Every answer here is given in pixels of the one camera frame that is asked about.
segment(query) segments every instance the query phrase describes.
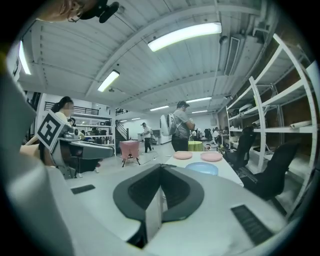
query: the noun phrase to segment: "backpack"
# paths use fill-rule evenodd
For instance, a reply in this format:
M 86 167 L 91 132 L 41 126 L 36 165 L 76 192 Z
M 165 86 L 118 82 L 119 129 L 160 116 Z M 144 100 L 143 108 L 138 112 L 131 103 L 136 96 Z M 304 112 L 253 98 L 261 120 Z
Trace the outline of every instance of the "backpack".
M 169 113 L 160 117 L 160 130 L 163 136 L 174 135 L 177 132 L 177 123 L 175 115 Z

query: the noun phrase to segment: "ceiling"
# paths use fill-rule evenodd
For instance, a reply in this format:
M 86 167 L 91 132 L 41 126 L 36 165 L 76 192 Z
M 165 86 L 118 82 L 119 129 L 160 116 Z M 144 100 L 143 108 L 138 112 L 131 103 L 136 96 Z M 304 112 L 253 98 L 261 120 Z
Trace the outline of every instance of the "ceiling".
M 259 19 L 261 0 L 118 2 L 124 12 L 104 24 L 95 18 L 36 21 L 23 38 L 32 75 L 21 72 L 22 87 L 138 113 L 210 96 L 212 100 L 193 103 L 190 110 L 214 112 L 227 103 L 224 96 L 241 87 L 244 76 L 224 75 L 230 38 L 247 30 L 250 16 Z M 156 52 L 147 45 L 154 37 L 217 21 L 222 34 L 190 38 Z M 220 46 L 221 36 L 228 41 Z M 98 91 L 112 70 L 120 76 Z

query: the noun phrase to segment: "chair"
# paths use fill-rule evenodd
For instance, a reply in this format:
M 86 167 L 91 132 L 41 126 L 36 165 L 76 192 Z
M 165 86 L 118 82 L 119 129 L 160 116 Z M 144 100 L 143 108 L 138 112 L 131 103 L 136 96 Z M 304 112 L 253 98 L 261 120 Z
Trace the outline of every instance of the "chair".
M 270 200 L 283 192 L 285 174 L 294 159 L 299 143 L 288 142 L 279 146 L 267 163 L 264 172 L 253 175 L 253 178 L 241 178 L 244 187 L 264 200 Z
M 206 137 L 209 141 L 212 141 L 212 134 L 209 129 L 204 129 L 204 137 Z
M 237 150 L 234 152 L 226 151 L 223 155 L 223 158 L 232 164 L 234 170 L 245 167 L 248 164 L 250 158 L 249 151 L 256 139 L 256 133 L 252 126 L 247 126 L 242 132 L 243 134 L 239 138 Z
M 128 140 L 128 141 L 120 141 L 120 149 L 122 153 L 122 167 L 125 166 L 126 160 L 128 158 L 136 158 L 136 161 L 139 163 L 139 141 L 137 140 Z

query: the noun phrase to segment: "black vent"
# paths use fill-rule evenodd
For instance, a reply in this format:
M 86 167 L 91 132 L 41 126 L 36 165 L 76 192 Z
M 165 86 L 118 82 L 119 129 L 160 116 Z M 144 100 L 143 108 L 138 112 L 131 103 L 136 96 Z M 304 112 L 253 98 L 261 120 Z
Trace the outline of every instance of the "black vent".
M 231 211 L 255 246 L 273 236 L 270 230 L 245 205 L 231 208 Z

